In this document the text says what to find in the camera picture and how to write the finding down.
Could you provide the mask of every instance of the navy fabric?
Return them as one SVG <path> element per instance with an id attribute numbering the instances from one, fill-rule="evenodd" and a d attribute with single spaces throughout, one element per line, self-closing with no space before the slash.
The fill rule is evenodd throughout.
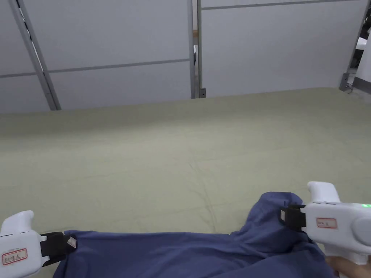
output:
<path id="1" fill-rule="evenodd" d="M 66 231 L 77 235 L 78 249 L 54 278 L 334 277 L 318 246 L 279 222 L 280 207 L 291 203 L 302 200 L 292 193 L 263 194 L 231 235 Z"/>

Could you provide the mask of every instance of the white wall panel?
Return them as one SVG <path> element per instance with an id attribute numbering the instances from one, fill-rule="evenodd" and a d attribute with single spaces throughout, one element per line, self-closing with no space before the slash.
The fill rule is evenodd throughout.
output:
<path id="1" fill-rule="evenodd" d="M 239 5 L 256 5 L 256 4 L 276 4 L 292 2 L 308 2 L 318 0 L 202 0 L 202 7 L 222 7 L 222 6 L 239 6 Z"/>
<path id="2" fill-rule="evenodd" d="M 23 2 L 48 70 L 190 56 L 187 1 Z"/>
<path id="3" fill-rule="evenodd" d="M 202 11 L 206 95 L 339 87 L 367 0 Z"/>
<path id="4" fill-rule="evenodd" d="M 8 0 L 0 1 L 0 75 L 35 72 Z"/>
<path id="5" fill-rule="evenodd" d="M 62 109 L 190 98 L 189 62 L 52 73 Z"/>
<path id="6" fill-rule="evenodd" d="M 50 111 L 36 75 L 0 78 L 0 113 Z"/>

